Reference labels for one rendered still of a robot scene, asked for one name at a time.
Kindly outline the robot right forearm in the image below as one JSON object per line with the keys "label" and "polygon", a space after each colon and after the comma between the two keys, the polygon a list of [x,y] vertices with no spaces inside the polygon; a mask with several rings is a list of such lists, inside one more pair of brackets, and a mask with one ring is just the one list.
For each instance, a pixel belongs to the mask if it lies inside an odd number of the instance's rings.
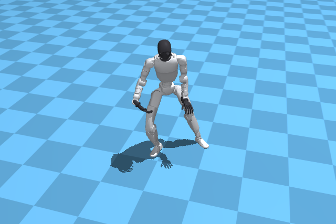
{"label": "robot right forearm", "polygon": [[[134,96],[133,96],[133,100],[137,100],[139,102],[140,96],[141,96],[141,92],[143,90],[143,88],[141,86],[139,86],[139,82],[140,82],[140,78],[137,81],[136,87],[135,87],[135,92],[134,92]],[[133,103],[132,100],[132,104],[135,105]]]}

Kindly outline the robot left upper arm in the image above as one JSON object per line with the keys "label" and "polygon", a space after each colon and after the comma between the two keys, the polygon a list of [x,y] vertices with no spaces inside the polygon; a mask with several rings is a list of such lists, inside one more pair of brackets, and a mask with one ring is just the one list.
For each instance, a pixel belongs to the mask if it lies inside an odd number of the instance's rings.
{"label": "robot left upper arm", "polygon": [[187,76],[186,57],[184,55],[176,55],[176,58],[177,58],[178,64],[180,65],[180,72],[181,72],[181,76],[179,76],[180,82],[186,83],[186,76]]}

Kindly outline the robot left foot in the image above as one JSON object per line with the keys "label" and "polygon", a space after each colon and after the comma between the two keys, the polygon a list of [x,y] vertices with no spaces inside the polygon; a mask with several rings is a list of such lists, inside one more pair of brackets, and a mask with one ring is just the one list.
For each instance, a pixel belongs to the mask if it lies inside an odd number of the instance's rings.
{"label": "robot left foot", "polygon": [[199,140],[195,137],[195,141],[202,147],[202,148],[209,148],[209,145],[203,140],[200,139]]}

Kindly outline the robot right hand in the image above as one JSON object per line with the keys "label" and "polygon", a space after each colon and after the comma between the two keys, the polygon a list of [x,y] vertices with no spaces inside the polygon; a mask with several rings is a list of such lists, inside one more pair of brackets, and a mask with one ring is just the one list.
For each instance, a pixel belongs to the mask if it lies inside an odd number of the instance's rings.
{"label": "robot right hand", "polygon": [[146,108],[142,107],[140,104],[140,102],[138,102],[137,100],[133,100],[133,103],[135,104],[135,107],[138,107],[141,111],[144,111],[146,113],[152,113],[153,111],[147,111]]}

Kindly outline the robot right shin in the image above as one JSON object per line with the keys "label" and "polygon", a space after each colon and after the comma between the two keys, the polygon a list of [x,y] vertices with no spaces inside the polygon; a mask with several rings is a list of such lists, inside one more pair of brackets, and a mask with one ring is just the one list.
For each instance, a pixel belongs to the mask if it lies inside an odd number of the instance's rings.
{"label": "robot right shin", "polygon": [[[145,130],[146,130],[146,128],[145,128]],[[154,131],[154,133],[149,133],[149,132],[146,131],[146,135],[149,138],[149,140],[154,144],[154,146],[157,146],[157,147],[160,146],[160,143],[159,143],[159,140],[158,140],[157,129]]]}

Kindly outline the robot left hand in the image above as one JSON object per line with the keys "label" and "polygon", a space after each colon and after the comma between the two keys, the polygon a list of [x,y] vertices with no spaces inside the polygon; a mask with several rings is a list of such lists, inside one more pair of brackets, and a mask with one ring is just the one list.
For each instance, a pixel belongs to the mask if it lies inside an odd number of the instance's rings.
{"label": "robot left hand", "polygon": [[189,103],[188,99],[187,98],[184,99],[183,97],[181,97],[181,101],[183,103],[182,109],[183,109],[183,106],[185,106],[185,114],[187,113],[187,109],[188,109],[188,114],[187,115],[189,115],[189,112],[190,112],[190,114],[191,113],[193,114],[193,107]]}

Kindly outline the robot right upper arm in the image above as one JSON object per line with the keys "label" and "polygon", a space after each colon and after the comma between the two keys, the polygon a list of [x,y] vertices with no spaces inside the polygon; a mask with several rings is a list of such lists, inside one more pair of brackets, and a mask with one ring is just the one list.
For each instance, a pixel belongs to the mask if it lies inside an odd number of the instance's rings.
{"label": "robot right upper arm", "polygon": [[146,85],[146,77],[148,76],[150,69],[154,67],[154,57],[153,58],[149,58],[145,61],[142,72],[141,72],[141,76],[140,76],[140,82],[139,85],[140,86],[145,86]]}

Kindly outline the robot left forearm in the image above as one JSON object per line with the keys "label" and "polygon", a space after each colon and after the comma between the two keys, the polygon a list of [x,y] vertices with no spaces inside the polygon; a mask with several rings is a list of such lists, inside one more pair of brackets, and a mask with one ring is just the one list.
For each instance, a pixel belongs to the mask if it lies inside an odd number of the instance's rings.
{"label": "robot left forearm", "polygon": [[187,76],[186,76],[186,83],[182,83],[181,87],[182,87],[181,97],[185,99],[188,96],[188,77]]}

